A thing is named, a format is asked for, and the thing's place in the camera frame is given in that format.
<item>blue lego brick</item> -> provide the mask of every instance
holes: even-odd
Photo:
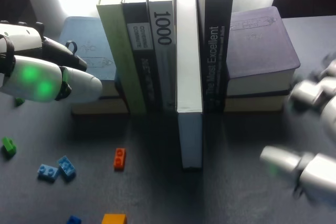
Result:
[[[69,220],[67,221],[67,224],[81,224],[81,223],[82,223],[81,219],[73,215],[71,215]]]
[[[66,180],[71,180],[75,177],[76,175],[76,169],[72,165],[72,163],[69,161],[67,156],[62,157],[58,161],[59,167],[61,172],[63,173],[64,177]]]
[[[42,164],[38,169],[37,173],[38,178],[54,182],[58,177],[59,169],[49,165]]]

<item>dark tabletop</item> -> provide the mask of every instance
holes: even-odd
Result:
[[[335,49],[336,17],[284,20],[301,60],[299,75]],[[312,113],[236,114],[205,118],[204,167],[184,173],[176,118],[73,118],[69,105],[27,101],[15,108],[0,94],[0,132],[17,153],[0,156],[0,223],[62,224],[76,215],[100,224],[106,213],[131,223],[334,224],[336,209],[295,200],[285,181],[259,161],[265,145],[336,157],[336,142]],[[127,150],[125,170],[113,170],[115,148]],[[77,177],[54,184],[37,179],[40,164],[67,155]]]

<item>purple book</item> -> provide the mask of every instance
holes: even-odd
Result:
[[[287,90],[299,58],[276,7],[232,13],[227,96]]]

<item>row of books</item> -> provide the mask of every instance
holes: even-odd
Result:
[[[68,18],[60,42],[80,45],[104,90],[73,113],[281,110],[299,66],[281,17],[232,1],[99,0],[101,21]]]

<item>lego brick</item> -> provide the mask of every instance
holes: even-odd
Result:
[[[42,164],[40,168],[38,169],[37,173],[38,173],[39,179],[44,179],[50,182],[54,182],[56,178],[58,177],[59,169],[49,166],[49,165]]]
[[[14,144],[13,140],[9,137],[2,138],[2,143],[5,146],[6,152],[13,156],[16,153],[16,145]]]
[[[26,100],[22,99],[22,98],[15,98],[15,106],[19,107],[20,105],[22,105]]]
[[[125,158],[126,158],[126,150],[123,148],[117,148],[115,151],[116,155],[114,156],[114,169],[123,170],[125,167]]]
[[[72,163],[69,161],[67,156],[60,158],[60,160],[58,161],[58,164],[59,164],[62,174],[64,175],[64,178],[67,181],[72,180],[76,176],[76,169],[74,168]]]
[[[126,215],[104,215],[101,224],[127,224]]]
[[[69,220],[67,221],[67,224],[81,224],[82,221],[76,216],[71,215]]]

